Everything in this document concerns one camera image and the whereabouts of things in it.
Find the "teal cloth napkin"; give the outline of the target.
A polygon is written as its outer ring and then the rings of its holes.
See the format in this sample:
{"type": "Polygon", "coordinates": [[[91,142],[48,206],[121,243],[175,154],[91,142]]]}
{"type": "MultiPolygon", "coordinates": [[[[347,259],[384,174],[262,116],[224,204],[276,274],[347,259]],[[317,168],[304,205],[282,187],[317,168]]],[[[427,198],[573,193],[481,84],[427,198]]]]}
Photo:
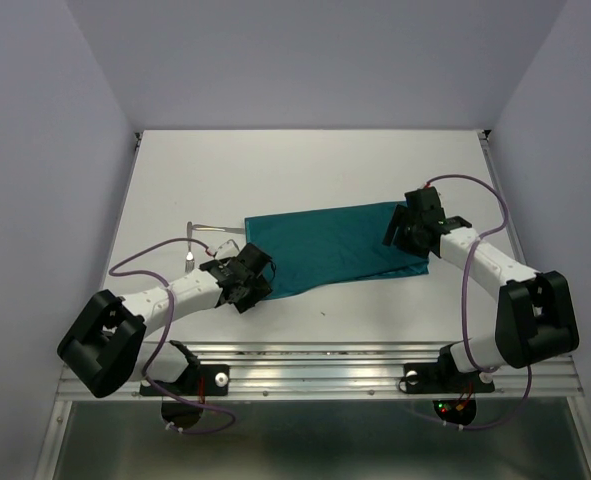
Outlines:
{"type": "Polygon", "coordinates": [[[428,273],[429,261],[383,244],[396,201],[247,217],[246,241],[271,256],[270,300],[317,287],[428,273]]]}

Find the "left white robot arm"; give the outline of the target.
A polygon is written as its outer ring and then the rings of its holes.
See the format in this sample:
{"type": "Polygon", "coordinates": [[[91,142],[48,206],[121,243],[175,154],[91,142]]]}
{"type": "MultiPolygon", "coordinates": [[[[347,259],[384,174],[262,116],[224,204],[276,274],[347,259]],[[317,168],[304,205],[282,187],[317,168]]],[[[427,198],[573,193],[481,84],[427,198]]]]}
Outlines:
{"type": "Polygon", "coordinates": [[[171,324],[230,304],[243,313],[272,291],[264,276],[272,258],[253,244],[217,252],[183,277],[135,294],[105,289],[86,303],[57,354],[96,398],[129,381],[190,394],[198,360],[182,343],[168,339],[171,324]]]}

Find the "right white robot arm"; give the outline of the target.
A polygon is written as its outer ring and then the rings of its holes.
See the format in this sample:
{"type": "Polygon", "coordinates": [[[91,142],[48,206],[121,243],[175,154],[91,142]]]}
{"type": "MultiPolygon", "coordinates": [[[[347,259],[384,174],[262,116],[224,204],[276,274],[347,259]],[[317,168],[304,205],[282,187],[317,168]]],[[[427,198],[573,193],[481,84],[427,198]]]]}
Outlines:
{"type": "Polygon", "coordinates": [[[407,363],[398,388],[406,394],[491,393],[493,373],[521,369],[577,349],[580,338],[568,281],[539,272],[486,242],[470,222],[446,215],[437,190],[424,187],[396,206],[384,243],[458,267],[496,302],[492,332],[442,347],[433,362],[407,363]]]}

